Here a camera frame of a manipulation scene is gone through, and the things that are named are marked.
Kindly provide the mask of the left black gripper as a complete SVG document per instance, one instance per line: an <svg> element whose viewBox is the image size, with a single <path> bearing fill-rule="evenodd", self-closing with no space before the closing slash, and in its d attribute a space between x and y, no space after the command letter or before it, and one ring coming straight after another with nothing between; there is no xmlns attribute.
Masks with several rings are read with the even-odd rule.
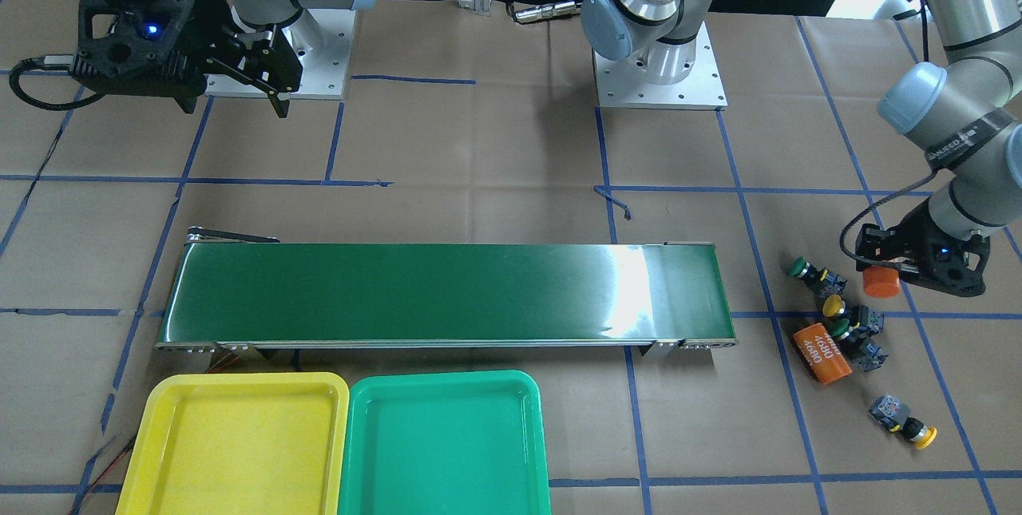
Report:
<svg viewBox="0 0 1022 515"><path fill-rule="evenodd" d="M902 271L936 272L968 270L970 252L964 241L945 234L931 216L930 201L924 200L893 227L865 224L854 243L855 270L870 265L905 263Z"/></svg>

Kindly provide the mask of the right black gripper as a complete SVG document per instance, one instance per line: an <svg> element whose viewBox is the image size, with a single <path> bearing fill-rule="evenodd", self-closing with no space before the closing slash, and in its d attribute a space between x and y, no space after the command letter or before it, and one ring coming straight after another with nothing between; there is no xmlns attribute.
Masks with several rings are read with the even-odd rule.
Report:
<svg viewBox="0 0 1022 515"><path fill-rule="evenodd" d="M245 31L234 20L226 0L204 0L204 78L207 91L216 78L247 85L266 94L277 118L287 118L291 93L301 83L303 65L276 24Z"/></svg>

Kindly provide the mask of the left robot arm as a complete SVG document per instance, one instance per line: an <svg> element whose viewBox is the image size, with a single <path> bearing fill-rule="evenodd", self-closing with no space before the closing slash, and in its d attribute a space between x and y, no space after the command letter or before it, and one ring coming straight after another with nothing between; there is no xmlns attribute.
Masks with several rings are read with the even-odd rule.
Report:
<svg viewBox="0 0 1022 515"><path fill-rule="evenodd" d="M858 271L887 268L916 279L970 276L994 232L1020 217L1017 0L920 0L941 36L945 66L920 61L881 97L878 113L924 155L930 176L953 179L893 228L862 225Z"/></svg>

